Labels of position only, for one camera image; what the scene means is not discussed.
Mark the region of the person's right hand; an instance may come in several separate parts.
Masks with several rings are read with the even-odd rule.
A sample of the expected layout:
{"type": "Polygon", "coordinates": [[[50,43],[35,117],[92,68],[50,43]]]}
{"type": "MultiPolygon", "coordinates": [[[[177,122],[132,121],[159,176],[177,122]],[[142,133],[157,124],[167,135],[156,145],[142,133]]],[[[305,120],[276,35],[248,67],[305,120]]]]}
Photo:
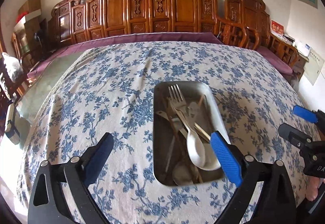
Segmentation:
{"type": "Polygon", "coordinates": [[[320,178],[309,177],[309,183],[306,189],[306,199],[308,201],[314,201],[317,198],[320,182],[321,182],[320,178]]]}

